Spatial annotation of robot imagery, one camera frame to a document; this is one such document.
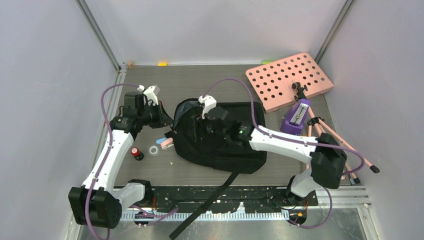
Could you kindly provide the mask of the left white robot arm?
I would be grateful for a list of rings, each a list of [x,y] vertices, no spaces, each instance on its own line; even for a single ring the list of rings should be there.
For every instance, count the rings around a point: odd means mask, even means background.
[[[132,179],[117,191],[114,191],[115,181],[124,157],[143,127],[163,128],[172,122],[157,93],[146,90],[125,94],[121,114],[109,122],[111,133],[91,173],[80,187],[69,191],[68,199],[77,224],[87,225],[90,220],[94,227],[114,229],[123,210],[136,203],[148,207],[153,202],[148,180]]]

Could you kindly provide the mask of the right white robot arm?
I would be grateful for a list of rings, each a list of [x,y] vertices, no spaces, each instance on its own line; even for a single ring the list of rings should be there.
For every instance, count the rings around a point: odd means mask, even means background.
[[[273,131],[256,122],[237,121],[220,106],[202,107],[201,118],[205,131],[214,139],[224,140],[227,147],[271,152],[308,165],[308,169],[292,176],[287,184],[285,198],[291,205],[299,205],[320,187],[340,186],[347,155],[329,134],[306,137]]]

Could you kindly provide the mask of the black backpack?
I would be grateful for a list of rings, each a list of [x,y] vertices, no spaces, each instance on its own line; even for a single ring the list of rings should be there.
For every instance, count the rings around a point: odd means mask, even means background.
[[[229,111],[237,120],[249,124],[265,123],[262,106],[259,102],[223,102],[216,107]],[[169,238],[176,239],[199,215],[205,213],[239,174],[252,174],[259,170],[267,161],[265,151],[239,150],[225,145],[225,140],[214,139],[205,131],[202,123],[202,107],[195,98],[188,98],[180,102],[174,112],[171,130],[166,137],[173,138],[175,152],[184,160],[212,168],[230,172],[228,179],[198,207],[183,223],[181,223]]]

